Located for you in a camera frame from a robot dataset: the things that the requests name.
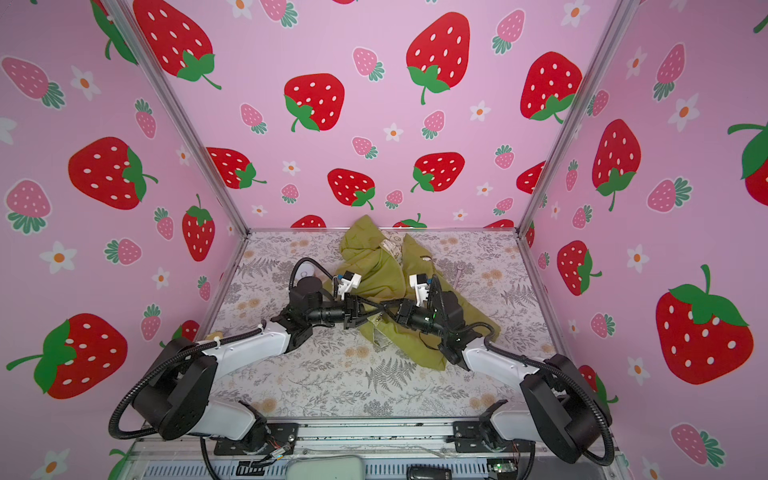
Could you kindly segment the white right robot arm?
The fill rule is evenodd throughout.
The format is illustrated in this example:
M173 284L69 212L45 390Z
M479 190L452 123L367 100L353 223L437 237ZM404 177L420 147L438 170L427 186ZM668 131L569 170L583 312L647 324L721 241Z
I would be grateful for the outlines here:
M399 299L382 303L397 325L439 338L438 351L455 366L517 386L538 437L559 459L580 458L607 467L616 456L607 404L574 363L562 354L544 360L496 346L496 329L488 322L464 321L464 312L449 292L419 305Z

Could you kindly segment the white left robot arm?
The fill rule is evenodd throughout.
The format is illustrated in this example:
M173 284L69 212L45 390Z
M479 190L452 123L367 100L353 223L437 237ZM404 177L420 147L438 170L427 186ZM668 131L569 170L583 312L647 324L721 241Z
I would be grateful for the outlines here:
M288 290L288 303L256 329L199 343L171 341L119 401L108 422L118 440L152 434L164 440L191 435L228 440L257 453L268 442L267 420L249 403L212 398L214 383L246 366L298 349L317 327L357 328L383 306L350 293L327 291L306 277Z

